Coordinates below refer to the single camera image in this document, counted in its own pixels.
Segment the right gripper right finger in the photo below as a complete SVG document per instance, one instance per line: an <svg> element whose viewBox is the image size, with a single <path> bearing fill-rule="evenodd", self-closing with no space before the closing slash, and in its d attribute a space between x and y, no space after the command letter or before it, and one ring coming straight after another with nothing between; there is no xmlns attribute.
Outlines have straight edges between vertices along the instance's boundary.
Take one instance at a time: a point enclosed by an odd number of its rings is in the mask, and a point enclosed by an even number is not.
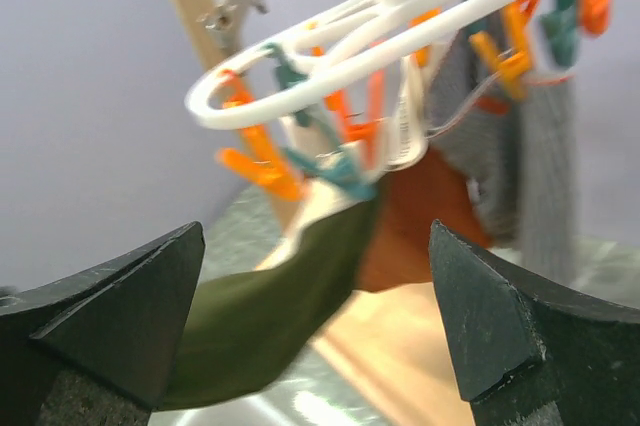
<svg viewBox="0 0 640 426"><path fill-rule="evenodd" d="M430 266L462 400L478 425L636 425L639 312L431 226Z"/></svg>

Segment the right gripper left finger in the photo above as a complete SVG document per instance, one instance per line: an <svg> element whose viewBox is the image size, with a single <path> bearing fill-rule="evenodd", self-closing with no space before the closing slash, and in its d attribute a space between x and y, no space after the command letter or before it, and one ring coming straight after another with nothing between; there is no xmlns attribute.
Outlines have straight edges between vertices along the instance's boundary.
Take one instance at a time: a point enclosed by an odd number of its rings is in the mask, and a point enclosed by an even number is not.
<svg viewBox="0 0 640 426"><path fill-rule="evenodd" d="M167 390L204 249L191 222L50 284L2 289L2 424L147 424Z"/></svg>

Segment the olive green underwear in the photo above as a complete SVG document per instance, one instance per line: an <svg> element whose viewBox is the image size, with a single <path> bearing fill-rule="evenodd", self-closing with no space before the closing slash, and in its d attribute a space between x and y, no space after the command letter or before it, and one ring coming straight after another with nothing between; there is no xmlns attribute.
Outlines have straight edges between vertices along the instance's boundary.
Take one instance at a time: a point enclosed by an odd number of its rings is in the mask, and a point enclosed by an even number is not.
<svg viewBox="0 0 640 426"><path fill-rule="evenodd" d="M357 287L387 190L322 219L282 264L200 284L159 408L201 408L259 392Z"/></svg>

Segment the grey striped underwear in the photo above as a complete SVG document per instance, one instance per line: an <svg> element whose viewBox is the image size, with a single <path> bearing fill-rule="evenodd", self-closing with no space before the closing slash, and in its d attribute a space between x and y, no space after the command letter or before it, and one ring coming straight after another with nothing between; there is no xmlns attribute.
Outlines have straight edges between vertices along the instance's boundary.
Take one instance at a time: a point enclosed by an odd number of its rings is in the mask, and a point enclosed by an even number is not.
<svg viewBox="0 0 640 426"><path fill-rule="evenodd" d="M427 93L431 143L475 183L474 212L497 247L556 283L577 275L573 79L532 72L508 97L467 36L447 44Z"/></svg>

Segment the wooden clip hanger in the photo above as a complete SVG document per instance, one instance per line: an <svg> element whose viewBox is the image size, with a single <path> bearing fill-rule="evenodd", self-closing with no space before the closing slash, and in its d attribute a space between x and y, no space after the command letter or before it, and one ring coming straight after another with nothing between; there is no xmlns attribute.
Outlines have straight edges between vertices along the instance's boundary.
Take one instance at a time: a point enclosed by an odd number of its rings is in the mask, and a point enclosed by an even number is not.
<svg viewBox="0 0 640 426"><path fill-rule="evenodd" d="M241 49L241 31L251 8L268 13L265 0L221 0L197 22L226 56L233 56Z"/></svg>

